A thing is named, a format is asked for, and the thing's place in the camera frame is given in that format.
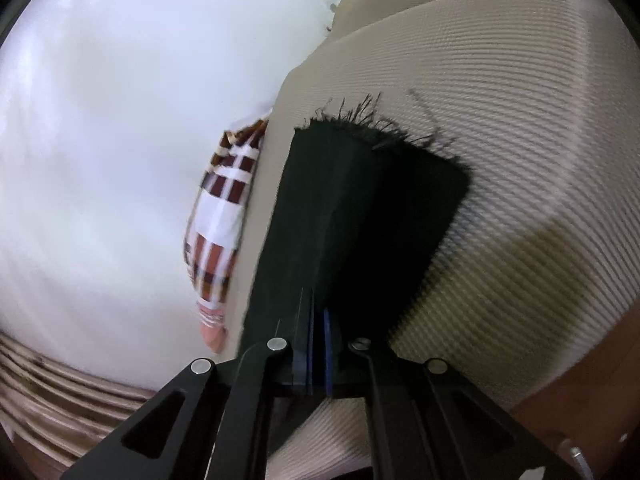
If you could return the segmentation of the black pants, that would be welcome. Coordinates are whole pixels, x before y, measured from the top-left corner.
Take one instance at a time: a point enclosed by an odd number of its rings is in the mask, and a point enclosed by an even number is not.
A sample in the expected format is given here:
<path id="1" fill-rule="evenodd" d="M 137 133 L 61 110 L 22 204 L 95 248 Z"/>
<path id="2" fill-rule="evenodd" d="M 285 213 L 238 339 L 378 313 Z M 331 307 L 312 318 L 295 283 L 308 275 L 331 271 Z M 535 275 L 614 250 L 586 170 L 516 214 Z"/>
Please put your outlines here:
<path id="1" fill-rule="evenodd" d="M 422 294 L 471 173 L 435 119 L 418 136 L 366 96 L 297 127 L 244 318 L 241 349 L 293 348 L 291 385 L 344 396 L 348 348 L 387 344 Z"/>

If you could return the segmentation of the beige striped curtain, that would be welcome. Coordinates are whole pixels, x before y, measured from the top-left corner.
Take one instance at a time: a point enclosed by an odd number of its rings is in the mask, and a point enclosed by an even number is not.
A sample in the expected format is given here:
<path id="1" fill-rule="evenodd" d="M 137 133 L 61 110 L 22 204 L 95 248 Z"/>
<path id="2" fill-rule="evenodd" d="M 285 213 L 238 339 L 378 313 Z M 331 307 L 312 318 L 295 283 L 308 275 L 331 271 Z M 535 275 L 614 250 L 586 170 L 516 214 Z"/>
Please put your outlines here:
<path id="1" fill-rule="evenodd" d="M 1 336 L 1 422 L 65 468 L 152 396 L 150 390 L 88 375 Z"/>

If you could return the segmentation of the beige mattress cover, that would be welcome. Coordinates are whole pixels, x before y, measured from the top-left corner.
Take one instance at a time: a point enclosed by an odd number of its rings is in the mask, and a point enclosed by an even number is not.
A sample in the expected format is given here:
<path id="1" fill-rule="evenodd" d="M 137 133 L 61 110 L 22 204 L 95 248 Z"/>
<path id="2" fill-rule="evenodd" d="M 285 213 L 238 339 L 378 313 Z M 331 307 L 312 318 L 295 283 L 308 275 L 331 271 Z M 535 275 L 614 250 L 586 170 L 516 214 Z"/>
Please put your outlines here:
<path id="1" fill-rule="evenodd" d="M 250 280 L 294 130 L 367 92 L 470 165 L 468 197 L 395 333 L 444 356 L 595 474 L 639 420 L 639 49 L 608 0 L 342 0 L 286 77 L 232 282 Z"/>

